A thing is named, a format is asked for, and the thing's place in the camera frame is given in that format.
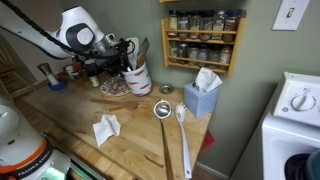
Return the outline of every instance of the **wall switch plate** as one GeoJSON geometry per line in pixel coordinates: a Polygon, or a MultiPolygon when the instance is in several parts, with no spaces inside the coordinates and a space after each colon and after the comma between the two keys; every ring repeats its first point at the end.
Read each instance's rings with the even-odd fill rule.
{"type": "Polygon", "coordinates": [[[272,30],[297,30],[309,0],[282,0],[272,30]]]}

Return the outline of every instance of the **wooden cutting board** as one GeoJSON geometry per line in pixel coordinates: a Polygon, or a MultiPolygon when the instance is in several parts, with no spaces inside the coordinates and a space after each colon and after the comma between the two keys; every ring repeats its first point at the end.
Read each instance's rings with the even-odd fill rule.
{"type": "MultiPolygon", "coordinates": [[[[47,86],[24,97],[24,100],[52,119],[57,125],[98,149],[103,155],[141,179],[166,179],[161,127],[152,111],[158,99],[169,101],[173,113],[164,120],[169,153],[175,179],[185,179],[183,174],[182,139],[174,108],[183,102],[183,90],[161,94],[154,83],[151,93],[137,97],[131,93],[120,97],[104,97],[99,88],[91,88],[89,81],[69,80],[67,88],[53,92],[47,86]],[[100,122],[103,114],[114,105],[90,102],[91,98],[111,101],[138,101],[135,110],[113,112],[121,124],[120,136],[110,137],[97,147],[92,124],[100,122]]],[[[191,164],[194,166],[204,139],[211,113],[195,118],[187,111],[184,127],[189,143],[191,164]]]]}

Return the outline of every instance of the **wooden countertop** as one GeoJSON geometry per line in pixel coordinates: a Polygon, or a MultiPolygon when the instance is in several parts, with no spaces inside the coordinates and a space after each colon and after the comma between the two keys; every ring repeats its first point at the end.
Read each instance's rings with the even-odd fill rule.
{"type": "MultiPolygon", "coordinates": [[[[31,107],[25,101],[18,99],[15,101],[15,105],[36,131],[40,134],[46,132],[50,138],[88,164],[101,176],[108,180],[137,180],[133,174],[113,163],[95,148],[61,129],[47,116],[31,107]]],[[[80,180],[76,175],[73,178],[74,180],[80,180]]]]}
{"type": "MultiPolygon", "coordinates": [[[[169,153],[175,179],[185,179],[183,174],[182,138],[174,109],[183,102],[183,90],[175,89],[171,94],[161,94],[159,84],[154,83],[151,93],[143,97],[130,94],[120,97],[105,97],[99,88],[92,88],[88,80],[68,81],[66,89],[53,92],[47,86],[23,99],[48,116],[59,127],[86,142],[126,171],[140,179],[166,179],[160,121],[152,111],[158,99],[169,101],[173,113],[164,120],[169,153]],[[91,98],[112,101],[138,101],[141,107],[135,110],[113,112],[121,124],[120,136],[110,137],[97,147],[92,124],[100,122],[103,114],[114,105],[97,104],[91,98]]],[[[194,167],[206,134],[211,113],[195,118],[187,111],[184,128],[186,131],[191,165],[194,167]]]]}

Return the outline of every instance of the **wooden shelf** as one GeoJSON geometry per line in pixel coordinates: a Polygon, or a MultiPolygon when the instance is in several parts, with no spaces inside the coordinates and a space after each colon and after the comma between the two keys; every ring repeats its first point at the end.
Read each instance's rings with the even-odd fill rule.
{"type": "Polygon", "coordinates": [[[195,62],[202,62],[205,64],[213,64],[217,66],[225,66],[226,70],[224,69],[218,69],[218,68],[208,68],[211,69],[213,72],[216,73],[223,73],[226,74],[228,77],[232,76],[232,72],[234,69],[234,65],[236,62],[236,57],[239,50],[239,44],[242,38],[242,32],[244,29],[244,24],[246,21],[246,12],[243,13],[243,17],[240,18],[239,26],[237,31],[195,31],[195,30],[169,30],[168,28],[168,18],[162,18],[161,19],[161,33],[162,33],[162,46],[163,46],[163,56],[164,56],[164,65],[167,66],[179,66],[184,68],[191,68],[191,69],[200,69],[198,66],[191,66],[189,64],[182,64],[178,62],[171,62],[170,59],[176,59],[179,61],[195,61],[195,62]],[[202,41],[200,39],[179,39],[179,38],[170,38],[167,36],[168,32],[188,32],[188,33],[211,33],[211,34],[234,34],[235,35],[235,41],[234,42],[224,42],[222,40],[208,40],[208,41],[202,41]],[[180,58],[180,57],[172,57],[169,54],[169,41],[183,41],[183,42],[194,42],[194,43],[208,43],[208,44],[227,44],[231,45],[232,48],[232,54],[230,58],[229,64],[223,64],[219,62],[212,62],[212,61],[203,61],[203,60],[195,60],[195,59],[189,59],[189,58],[180,58]]]}

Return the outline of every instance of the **metal ladle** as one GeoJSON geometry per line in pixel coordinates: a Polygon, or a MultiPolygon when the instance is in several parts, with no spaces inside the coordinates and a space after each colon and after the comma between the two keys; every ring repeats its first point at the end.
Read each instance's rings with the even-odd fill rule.
{"type": "Polygon", "coordinates": [[[153,113],[159,118],[162,131],[163,148],[164,148],[164,160],[166,166],[167,179],[173,180],[173,172],[170,160],[170,154],[166,139],[166,134],[163,128],[163,119],[167,118],[171,113],[171,106],[168,101],[163,99],[158,100],[153,106],[153,113]]]}

